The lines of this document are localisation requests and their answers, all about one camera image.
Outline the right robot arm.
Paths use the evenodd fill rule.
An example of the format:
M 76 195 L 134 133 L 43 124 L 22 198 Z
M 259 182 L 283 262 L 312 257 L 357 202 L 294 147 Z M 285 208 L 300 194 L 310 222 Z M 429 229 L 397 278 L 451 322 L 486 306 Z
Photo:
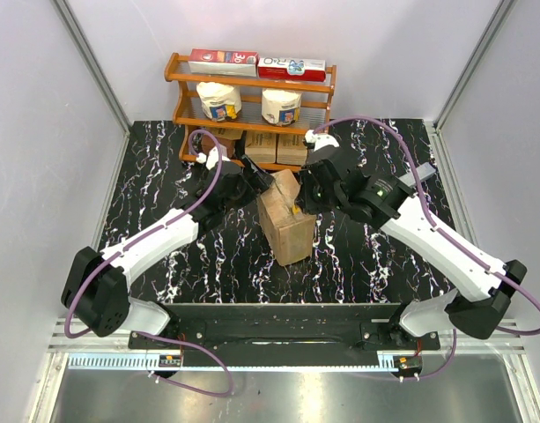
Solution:
M 366 174 L 340 147 L 325 146 L 308 154 L 296 204 L 309 214 L 339 210 L 399 240 L 453 284 L 446 294 L 397 311 L 388 338 L 400 349 L 438 330 L 458 329 L 473 338 L 489 338 L 513 295 L 500 277 L 520 282 L 527 272 L 519 261 L 491 258 L 438 218 L 425 217 L 413 188 L 392 174 Z

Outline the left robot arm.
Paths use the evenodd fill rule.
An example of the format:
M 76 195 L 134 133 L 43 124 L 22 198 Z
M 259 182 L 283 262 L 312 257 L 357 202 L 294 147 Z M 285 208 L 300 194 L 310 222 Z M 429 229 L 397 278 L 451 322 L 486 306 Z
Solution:
M 61 297 L 68 321 L 77 317 L 86 332 L 100 338 L 130 330 L 147 332 L 159 348 L 175 344 L 179 329 L 174 314 L 155 301 L 132 297 L 132 284 L 161 259 L 220 225 L 230 210 L 255 201 L 274 182 L 247 157 L 240 163 L 208 160 L 205 167 L 204 181 L 146 229 L 101 251 L 85 247 L 77 252 Z

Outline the brown cardboard express box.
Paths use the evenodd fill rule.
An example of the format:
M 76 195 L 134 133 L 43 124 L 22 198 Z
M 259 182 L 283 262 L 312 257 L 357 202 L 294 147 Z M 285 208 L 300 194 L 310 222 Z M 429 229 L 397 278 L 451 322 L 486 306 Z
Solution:
M 297 263 L 313 251 L 316 216 L 292 214 L 300 185 L 289 169 L 272 174 L 272 187 L 257 198 L 260 225 L 280 266 Z

